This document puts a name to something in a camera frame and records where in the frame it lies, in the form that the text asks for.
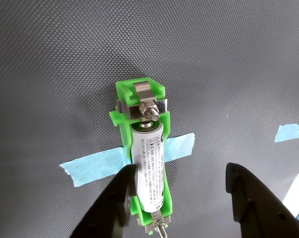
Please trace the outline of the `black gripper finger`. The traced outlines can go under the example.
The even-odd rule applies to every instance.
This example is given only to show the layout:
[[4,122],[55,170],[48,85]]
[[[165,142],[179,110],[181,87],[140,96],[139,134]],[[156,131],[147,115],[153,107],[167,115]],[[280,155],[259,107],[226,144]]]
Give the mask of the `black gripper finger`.
[[245,167],[228,163],[226,192],[243,238],[299,238],[299,221],[274,193]]
[[126,165],[99,195],[71,234],[72,238],[121,238],[137,195],[137,165]]

